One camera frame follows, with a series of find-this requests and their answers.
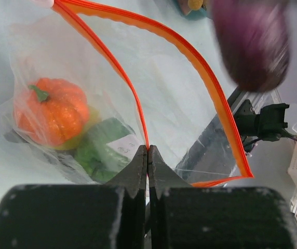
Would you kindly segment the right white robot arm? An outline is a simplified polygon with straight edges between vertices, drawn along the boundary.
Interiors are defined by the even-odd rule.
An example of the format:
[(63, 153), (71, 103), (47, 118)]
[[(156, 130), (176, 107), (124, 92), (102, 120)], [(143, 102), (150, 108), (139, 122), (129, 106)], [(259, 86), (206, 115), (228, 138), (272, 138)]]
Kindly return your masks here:
[(234, 119), (244, 147), (281, 138), (297, 142), (297, 104), (271, 104), (255, 113), (251, 102), (245, 100)]

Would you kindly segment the yellow starfruit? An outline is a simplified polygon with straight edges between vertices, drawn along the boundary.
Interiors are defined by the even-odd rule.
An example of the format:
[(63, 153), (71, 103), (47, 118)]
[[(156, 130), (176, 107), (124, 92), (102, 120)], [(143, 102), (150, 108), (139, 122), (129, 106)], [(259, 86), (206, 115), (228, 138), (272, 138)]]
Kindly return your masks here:
[(84, 125), (81, 133), (78, 136), (75, 136), (70, 140), (67, 140), (62, 145), (53, 147), (53, 149), (59, 150), (59, 151), (76, 149), (79, 146), (85, 134), (88, 132), (88, 130), (94, 125), (96, 125), (97, 123), (100, 123), (101, 121), (102, 121), (102, 118), (100, 116), (99, 111), (94, 107), (89, 106), (89, 120)]

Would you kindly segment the orange pumpkin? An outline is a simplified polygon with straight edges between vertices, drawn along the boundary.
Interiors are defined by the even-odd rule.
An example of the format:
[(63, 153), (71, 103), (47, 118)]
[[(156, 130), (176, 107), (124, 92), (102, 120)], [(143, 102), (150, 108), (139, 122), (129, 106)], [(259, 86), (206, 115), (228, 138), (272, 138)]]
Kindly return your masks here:
[(40, 78), (13, 100), (17, 127), (34, 142), (58, 147), (80, 135), (90, 111), (84, 91), (57, 78)]

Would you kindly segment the green bell pepper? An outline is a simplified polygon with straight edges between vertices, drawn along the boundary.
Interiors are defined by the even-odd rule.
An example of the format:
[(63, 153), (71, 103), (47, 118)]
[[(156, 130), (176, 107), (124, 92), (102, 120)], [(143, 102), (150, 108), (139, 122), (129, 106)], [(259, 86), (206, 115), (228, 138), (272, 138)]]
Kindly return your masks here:
[(130, 126), (109, 118), (89, 128), (74, 159), (93, 181), (106, 183), (130, 163), (140, 145)]

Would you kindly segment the purple white scallion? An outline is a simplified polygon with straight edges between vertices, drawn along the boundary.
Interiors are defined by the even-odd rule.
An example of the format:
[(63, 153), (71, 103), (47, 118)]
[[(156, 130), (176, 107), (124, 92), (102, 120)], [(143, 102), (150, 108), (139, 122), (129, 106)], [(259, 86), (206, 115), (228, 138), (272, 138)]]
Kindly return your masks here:
[(290, 63), (287, 4), (211, 1), (223, 64), (242, 91), (268, 92), (285, 79)]

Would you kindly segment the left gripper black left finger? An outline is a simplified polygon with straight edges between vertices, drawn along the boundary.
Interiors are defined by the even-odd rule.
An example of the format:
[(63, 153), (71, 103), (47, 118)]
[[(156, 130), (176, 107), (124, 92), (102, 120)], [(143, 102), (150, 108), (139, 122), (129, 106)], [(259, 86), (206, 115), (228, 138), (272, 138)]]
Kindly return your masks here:
[(143, 248), (147, 149), (109, 182), (30, 184), (0, 202), (0, 248)]

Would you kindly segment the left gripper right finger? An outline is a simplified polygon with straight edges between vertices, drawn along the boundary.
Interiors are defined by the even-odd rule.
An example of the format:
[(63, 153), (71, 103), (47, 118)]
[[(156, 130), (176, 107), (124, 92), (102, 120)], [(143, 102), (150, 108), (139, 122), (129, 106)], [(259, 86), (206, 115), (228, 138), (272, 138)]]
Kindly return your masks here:
[(152, 248), (297, 248), (297, 222), (266, 187), (192, 187), (148, 151)]

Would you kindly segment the clear zip bag orange zipper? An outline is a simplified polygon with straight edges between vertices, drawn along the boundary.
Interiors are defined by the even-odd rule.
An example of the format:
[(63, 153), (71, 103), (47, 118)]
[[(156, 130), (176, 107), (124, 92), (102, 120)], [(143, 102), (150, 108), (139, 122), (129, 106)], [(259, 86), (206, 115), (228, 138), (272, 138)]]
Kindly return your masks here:
[(253, 176), (232, 111), (214, 72), (182, 36), (148, 17), (91, 1), (10, 1), (8, 44), (14, 92), (0, 106), (0, 133), (35, 164), (74, 183), (93, 181), (76, 149), (40, 145), (17, 127), (14, 99), (40, 78), (65, 79), (102, 121), (130, 126), (156, 146), (178, 176), (197, 187)]

